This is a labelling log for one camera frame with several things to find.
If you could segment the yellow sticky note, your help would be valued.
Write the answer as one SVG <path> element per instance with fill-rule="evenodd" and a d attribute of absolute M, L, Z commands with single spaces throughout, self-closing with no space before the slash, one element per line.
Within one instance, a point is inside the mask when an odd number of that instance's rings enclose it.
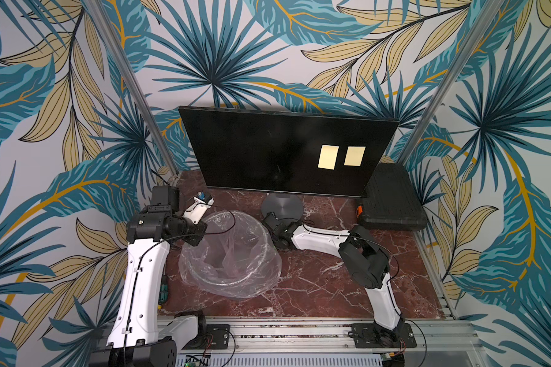
<path fill-rule="evenodd" d="M 349 146 L 344 159 L 344 166 L 359 167 L 362 164 L 366 148 L 364 146 Z"/>
<path fill-rule="evenodd" d="M 334 170 L 337 157 L 338 157 L 339 147 L 335 145 L 323 145 L 321 147 L 319 159 L 318 159 L 318 168 L 326 170 Z"/>

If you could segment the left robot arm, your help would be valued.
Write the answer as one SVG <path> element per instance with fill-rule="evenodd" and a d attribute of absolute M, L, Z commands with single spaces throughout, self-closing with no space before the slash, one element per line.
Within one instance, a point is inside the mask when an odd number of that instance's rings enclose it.
<path fill-rule="evenodd" d="M 183 347 L 199 329 L 196 316 L 179 317 L 158 327 L 158 305 L 170 243 L 196 246 L 203 239 L 202 218 L 214 199 L 200 192 L 180 209 L 176 187 L 156 186 L 149 205 L 128 222 L 128 262 L 119 311 L 107 343 L 90 355 L 91 366 L 174 366 Z"/>

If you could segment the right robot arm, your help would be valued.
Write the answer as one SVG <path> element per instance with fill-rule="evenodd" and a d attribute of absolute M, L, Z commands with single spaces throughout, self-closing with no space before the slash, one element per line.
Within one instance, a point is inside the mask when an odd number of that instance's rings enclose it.
<path fill-rule="evenodd" d="M 350 230 L 328 230 L 302 220 L 280 219 L 269 213 L 262 224 L 277 249 L 296 249 L 333 255 L 343 261 L 350 277 L 365 288 L 373 309 L 373 323 L 353 327 L 357 347 L 404 348 L 404 319 L 390 284 L 390 254 L 369 231 L 356 225 Z"/>

